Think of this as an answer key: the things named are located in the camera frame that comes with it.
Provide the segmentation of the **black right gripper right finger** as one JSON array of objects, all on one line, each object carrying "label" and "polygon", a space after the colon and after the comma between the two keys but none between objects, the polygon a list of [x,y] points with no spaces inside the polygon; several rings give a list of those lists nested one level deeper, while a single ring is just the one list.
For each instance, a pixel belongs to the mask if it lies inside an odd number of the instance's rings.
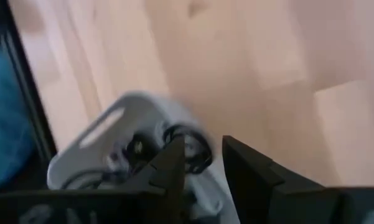
[{"label": "black right gripper right finger", "polygon": [[324,188],[232,136],[222,137],[222,157],[241,223],[267,223],[275,190],[294,193]]}]

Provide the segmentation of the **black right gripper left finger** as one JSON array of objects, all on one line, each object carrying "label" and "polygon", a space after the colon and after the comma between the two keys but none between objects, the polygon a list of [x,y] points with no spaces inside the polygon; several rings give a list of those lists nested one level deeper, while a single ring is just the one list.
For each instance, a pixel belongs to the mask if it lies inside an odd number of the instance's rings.
[{"label": "black right gripper left finger", "polygon": [[184,138],[176,137],[121,185],[122,223],[182,223]]}]

